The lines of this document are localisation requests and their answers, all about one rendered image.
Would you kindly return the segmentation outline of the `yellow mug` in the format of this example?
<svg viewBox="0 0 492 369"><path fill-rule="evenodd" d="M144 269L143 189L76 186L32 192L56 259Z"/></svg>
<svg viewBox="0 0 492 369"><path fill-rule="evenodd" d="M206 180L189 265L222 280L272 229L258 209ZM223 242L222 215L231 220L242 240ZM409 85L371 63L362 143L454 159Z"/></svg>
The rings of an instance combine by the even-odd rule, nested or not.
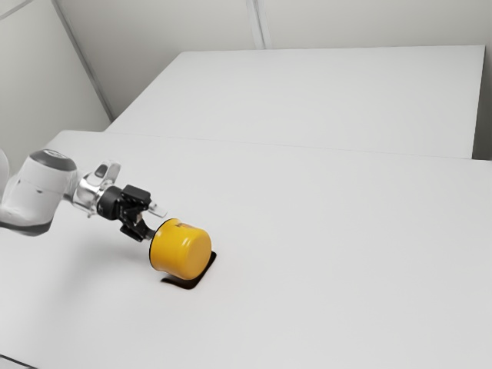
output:
<svg viewBox="0 0 492 369"><path fill-rule="evenodd" d="M149 261L156 271L182 280L198 277L211 257L211 238L205 230L171 218L151 239Z"/></svg>

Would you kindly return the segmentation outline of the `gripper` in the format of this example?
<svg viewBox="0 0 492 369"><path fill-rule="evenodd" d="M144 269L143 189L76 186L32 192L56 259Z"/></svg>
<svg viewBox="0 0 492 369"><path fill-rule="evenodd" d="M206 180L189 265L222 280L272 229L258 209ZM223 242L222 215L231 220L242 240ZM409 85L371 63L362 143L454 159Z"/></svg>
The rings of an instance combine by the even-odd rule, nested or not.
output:
<svg viewBox="0 0 492 369"><path fill-rule="evenodd" d="M167 210L155 201L151 202L151 193L132 185L123 189L114 185L106 188L98 200L97 214L109 221L121 222L120 232L141 242L151 240L155 230L149 228L141 213L147 211L159 218L165 218Z"/></svg>

